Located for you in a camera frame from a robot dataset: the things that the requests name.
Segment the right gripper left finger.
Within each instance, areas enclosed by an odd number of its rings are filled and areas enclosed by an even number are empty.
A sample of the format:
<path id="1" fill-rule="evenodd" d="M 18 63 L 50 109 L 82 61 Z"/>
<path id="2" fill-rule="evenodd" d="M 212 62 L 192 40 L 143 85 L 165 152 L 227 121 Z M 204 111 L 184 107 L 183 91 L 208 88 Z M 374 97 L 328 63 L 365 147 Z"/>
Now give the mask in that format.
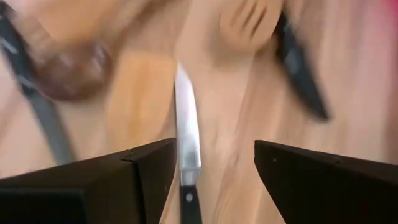
<path id="1" fill-rule="evenodd" d="M 0 179 L 0 224 L 159 224 L 176 140 Z"/>

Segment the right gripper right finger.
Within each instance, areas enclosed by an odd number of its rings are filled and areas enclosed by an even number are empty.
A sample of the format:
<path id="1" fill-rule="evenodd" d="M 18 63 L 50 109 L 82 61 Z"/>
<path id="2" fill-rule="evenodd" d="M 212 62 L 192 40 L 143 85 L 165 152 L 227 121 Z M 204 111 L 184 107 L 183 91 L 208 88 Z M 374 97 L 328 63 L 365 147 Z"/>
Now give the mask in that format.
<path id="1" fill-rule="evenodd" d="M 262 140 L 254 163 L 286 224 L 398 224 L 398 165 Z"/>

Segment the large black-handled kitchen knife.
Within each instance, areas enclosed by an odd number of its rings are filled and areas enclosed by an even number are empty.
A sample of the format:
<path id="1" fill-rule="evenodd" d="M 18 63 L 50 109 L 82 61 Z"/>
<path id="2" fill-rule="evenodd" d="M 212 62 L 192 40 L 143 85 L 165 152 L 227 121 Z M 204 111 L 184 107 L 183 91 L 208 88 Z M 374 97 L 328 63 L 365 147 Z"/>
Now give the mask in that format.
<path id="1" fill-rule="evenodd" d="M 9 10 L 9 5 L 0 1 L 0 48 L 11 66 L 12 74 L 22 94 L 29 101 L 39 120 L 57 164 L 74 162 L 76 157 L 57 109 L 34 85 L 35 69 L 28 56 L 25 42 L 12 25 Z"/>

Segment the dark wooden spoon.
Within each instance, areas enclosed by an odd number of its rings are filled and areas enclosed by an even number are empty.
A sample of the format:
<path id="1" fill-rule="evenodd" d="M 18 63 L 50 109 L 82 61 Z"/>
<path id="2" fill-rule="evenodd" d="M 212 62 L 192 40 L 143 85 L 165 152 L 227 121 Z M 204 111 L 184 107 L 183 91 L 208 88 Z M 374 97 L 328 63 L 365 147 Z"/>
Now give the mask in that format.
<path id="1" fill-rule="evenodd" d="M 26 44 L 34 85 L 61 101 L 89 98 L 109 78 L 110 53 L 100 39 L 118 0 L 6 0 Z"/>

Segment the black sheathed knife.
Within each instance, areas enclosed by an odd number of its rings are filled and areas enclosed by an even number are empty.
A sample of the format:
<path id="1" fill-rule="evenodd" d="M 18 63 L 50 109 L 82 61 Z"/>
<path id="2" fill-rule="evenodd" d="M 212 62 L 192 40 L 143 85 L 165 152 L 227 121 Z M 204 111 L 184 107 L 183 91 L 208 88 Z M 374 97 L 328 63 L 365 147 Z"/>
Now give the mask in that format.
<path id="1" fill-rule="evenodd" d="M 329 114 L 315 83 L 312 69 L 307 62 L 303 45 L 296 39 L 285 11 L 280 14 L 275 33 L 278 40 L 277 56 L 292 86 L 296 89 L 307 108 L 318 119 L 329 120 Z"/>

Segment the black-handled paring knife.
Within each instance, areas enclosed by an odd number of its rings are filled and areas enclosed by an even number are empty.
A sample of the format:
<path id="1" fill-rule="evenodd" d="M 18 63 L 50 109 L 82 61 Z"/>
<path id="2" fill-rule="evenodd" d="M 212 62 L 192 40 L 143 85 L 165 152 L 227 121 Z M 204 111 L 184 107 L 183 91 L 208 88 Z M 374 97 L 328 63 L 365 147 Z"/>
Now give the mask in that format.
<path id="1" fill-rule="evenodd" d="M 180 172 L 180 223 L 203 224 L 196 182 L 201 171 L 200 134 L 193 85 L 181 63 L 175 74 L 175 118 Z"/>

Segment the light wooden slotted spatula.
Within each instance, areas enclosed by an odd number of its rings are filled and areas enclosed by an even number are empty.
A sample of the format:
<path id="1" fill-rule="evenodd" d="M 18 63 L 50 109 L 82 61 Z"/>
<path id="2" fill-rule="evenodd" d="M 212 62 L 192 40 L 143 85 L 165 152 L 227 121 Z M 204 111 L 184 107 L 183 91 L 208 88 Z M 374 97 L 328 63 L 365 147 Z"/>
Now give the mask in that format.
<path id="1" fill-rule="evenodd" d="M 188 67 L 229 64 L 265 47 L 284 0 L 193 0 L 177 44 Z"/>

